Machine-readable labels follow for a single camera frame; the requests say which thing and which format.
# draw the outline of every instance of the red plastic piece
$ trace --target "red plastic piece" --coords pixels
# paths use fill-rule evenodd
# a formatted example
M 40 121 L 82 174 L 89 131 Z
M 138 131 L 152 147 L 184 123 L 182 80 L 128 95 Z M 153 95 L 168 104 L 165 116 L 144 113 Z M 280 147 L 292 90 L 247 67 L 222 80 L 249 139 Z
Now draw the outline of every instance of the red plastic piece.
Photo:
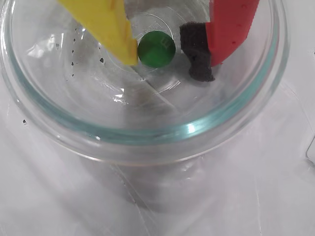
M 206 23 L 211 66 L 227 59 L 246 40 L 259 0 L 210 0 Z

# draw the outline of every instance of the green ball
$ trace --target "green ball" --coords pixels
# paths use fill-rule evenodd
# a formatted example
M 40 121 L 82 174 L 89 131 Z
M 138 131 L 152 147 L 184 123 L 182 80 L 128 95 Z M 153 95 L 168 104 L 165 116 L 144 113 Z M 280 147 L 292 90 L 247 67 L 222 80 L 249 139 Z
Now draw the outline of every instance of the green ball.
M 147 33 L 138 46 L 138 55 L 142 64 L 153 68 L 168 65 L 173 60 L 175 52 L 174 40 L 161 31 Z

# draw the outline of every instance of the white surface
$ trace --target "white surface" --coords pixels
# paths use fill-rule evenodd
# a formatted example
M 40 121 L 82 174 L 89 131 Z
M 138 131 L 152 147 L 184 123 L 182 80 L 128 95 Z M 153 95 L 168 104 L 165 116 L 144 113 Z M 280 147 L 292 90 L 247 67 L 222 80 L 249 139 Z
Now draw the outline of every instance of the white surface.
M 128 168 L 54 144 L 0 93 L 2 236 L 313 236 L 315 1 L 288 0 L 292 45 L 276 94 L 206 156 Z

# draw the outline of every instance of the black sponge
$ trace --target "black sponge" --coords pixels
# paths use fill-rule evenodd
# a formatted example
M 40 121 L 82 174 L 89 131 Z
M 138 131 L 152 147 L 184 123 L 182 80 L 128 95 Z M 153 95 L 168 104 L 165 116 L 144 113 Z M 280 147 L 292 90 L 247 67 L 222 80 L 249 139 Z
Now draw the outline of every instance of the black sponge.
M 181 47 L 191 62 L 190 76 L 197 81 L 212 82 L 211 53 L 205 23 L 186 23 L 180 27 Z

